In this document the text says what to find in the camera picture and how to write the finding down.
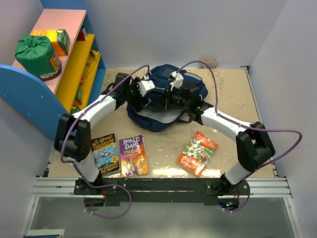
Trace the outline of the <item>navy blue school backpack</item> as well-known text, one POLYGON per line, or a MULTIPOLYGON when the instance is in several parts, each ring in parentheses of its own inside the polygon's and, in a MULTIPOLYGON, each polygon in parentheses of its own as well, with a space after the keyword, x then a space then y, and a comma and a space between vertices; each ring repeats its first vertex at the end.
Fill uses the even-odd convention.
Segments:
POLYGON ((170 74, 178 69, 169 64, 151 69, 150 80, 153 81, 155 89, 146 95, 150 103, 140 112, 135 111, 130 104, 127 104, 127 114, 132 121, 152 132, 160 132, 173 123, 190 123, 192 121, 191 119, 182 120, 181 117, 187 113, 187 109, 190 110, 190 114, 196 110, 208 95, 208 90, 200 76, 189 73, 184 69, 180 70, 184 80, 178 90, 182 92, 184 99, 187 101, 186 109, 166 110, 158 103, 158 98, 166 89, 171 88, 170 74))

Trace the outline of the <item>Roald Dahl Charlie book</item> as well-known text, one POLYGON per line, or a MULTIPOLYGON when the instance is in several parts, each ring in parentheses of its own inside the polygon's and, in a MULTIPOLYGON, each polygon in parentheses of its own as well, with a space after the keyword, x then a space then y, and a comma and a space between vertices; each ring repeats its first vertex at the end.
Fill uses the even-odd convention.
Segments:
POLYGON ((122 178, 145 175, 149 172, 142 135, 121 139, 119 153, 122 178))

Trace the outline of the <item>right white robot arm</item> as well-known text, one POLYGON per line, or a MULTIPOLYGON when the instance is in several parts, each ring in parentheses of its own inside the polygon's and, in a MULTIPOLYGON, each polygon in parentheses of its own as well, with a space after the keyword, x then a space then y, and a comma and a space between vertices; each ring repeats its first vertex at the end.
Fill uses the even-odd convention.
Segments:
POLYGON ((158 102, 166 109, 184 109, 191 120, 216 129, 236 143, 237 163, 213 187, 219 195, 233 194, 242 180, 275 155, 273 143, 262 123, 250 124, 222 116, 215 106, 202 99, 194 82, 185 82, 179 89, 167 87, 158 102))

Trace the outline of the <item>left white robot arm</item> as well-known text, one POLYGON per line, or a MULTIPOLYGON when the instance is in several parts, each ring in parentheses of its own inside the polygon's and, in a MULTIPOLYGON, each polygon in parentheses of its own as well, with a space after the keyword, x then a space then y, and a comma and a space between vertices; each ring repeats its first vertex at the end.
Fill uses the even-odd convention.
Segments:
POLYGON ((70 163, 75 168, 91 194, 98 194, 103 188, 102 181, 97 179, 100 172, 92 160, 91 129, 125 102, 140 103, 154 88, 148 76, 133 79, 131 74, 120 73, 112 89, 104 91, 89 106, 77 113, 60 116, 54 149, 60 153, 63 163, 70 163))

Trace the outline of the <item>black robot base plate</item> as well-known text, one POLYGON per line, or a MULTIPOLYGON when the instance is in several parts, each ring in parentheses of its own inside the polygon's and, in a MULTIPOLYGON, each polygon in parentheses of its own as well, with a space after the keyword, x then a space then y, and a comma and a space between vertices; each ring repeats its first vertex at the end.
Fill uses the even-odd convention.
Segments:
POLYGON ((245 180, 230 188, 221 188, 220 178, 99 178, 93 188, 82 179, 77 179, 75 195, 85 198, 100 198, 106 206, 119 206, 122 202, 144 203, 203 203, 218 205, 221 198, 226 202, 232 197, 249 195, 245 180))

